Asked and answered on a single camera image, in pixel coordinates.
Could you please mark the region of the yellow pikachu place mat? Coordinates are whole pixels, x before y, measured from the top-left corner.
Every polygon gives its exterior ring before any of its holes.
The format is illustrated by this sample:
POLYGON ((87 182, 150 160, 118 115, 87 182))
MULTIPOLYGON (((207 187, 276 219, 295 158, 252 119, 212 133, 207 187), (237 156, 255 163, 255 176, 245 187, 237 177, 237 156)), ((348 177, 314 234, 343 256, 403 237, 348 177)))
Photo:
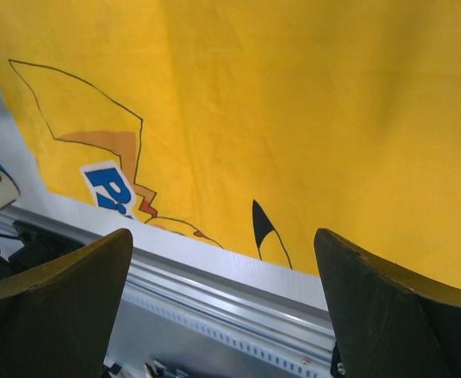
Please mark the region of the yellow pikachu place mat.
POLYGON ((461 1, 0 1, 0 162, 240 279, 329 228, 461 288, 461 1))

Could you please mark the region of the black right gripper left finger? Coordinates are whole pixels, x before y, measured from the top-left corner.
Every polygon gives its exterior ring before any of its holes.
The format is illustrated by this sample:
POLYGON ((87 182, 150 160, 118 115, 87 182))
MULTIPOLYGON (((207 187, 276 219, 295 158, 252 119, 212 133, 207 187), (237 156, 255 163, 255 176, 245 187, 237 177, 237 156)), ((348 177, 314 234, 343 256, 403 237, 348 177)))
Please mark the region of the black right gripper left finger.
POLYGON ((99 377, 132 258, 111 232, 0 280, 0 377, 99 377))

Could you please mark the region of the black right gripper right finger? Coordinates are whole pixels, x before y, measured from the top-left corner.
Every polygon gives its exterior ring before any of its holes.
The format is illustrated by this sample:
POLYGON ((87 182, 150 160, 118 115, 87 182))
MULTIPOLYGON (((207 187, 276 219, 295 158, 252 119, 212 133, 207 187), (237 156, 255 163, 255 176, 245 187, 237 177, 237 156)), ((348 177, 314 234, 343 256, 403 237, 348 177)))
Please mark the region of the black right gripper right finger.
POLYGON ((461 289, 326 228, 314 250, 347 377, 461 377, 461 289))

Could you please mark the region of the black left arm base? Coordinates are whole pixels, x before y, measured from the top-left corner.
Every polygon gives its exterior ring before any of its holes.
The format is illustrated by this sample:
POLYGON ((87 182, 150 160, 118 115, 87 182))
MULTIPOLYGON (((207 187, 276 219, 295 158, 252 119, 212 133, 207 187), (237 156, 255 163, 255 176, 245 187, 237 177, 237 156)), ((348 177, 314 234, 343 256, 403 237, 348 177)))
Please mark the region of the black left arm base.
POLYGON ((6 254, 0 247, 0 280, 71 254, 84 246, 80 241, 24 221, 15 220, 13 228, 15 234, 0 232, 0 239, 19 242, 21 247, 6 254))

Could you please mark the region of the aluminium front frame rail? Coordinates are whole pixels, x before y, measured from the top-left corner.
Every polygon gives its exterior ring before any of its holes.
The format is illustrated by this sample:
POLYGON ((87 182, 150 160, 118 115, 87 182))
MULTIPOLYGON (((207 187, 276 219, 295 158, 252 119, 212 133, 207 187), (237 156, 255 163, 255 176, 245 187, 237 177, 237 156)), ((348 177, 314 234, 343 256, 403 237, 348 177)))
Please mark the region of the aluminium front frame rail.
POLYGON ((185 306, 227 317, 251 332, 312 359, 325 360, 335 338, 319 278, 234 254, 187 237, 84 207, 74 216, 49 218, 15 206, 0 211, 0 229, 25 221, 82 243, 119 228, 133 235, 130 283, 161 289, 185 306))

